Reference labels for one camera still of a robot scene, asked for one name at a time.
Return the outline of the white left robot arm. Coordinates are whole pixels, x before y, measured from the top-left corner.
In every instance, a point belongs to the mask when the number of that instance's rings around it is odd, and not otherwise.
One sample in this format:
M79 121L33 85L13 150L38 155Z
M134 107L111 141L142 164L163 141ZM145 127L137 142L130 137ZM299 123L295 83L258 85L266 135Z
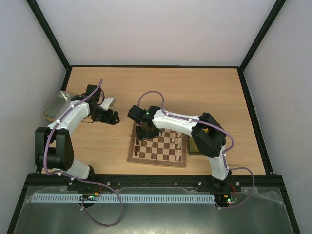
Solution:
M75 95L54 122L36 129L35 164L48 175L87 179L92 167L75 159L71 135L87 117L92 123L118 124L118 112L109 108L114 102L114 98L105 97L101 83L89 84L85 93Z

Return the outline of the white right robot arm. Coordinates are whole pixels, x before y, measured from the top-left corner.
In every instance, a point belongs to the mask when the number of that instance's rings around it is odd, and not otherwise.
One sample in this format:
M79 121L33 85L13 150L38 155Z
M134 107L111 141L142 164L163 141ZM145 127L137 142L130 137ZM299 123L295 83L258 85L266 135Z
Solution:
M212 186L218 191L229 186L226 133L210 114L186 116L157 106L145 110L134 105L128 117L134 121L128 162L185 167L187 139L192 138L199 153L209 160Z

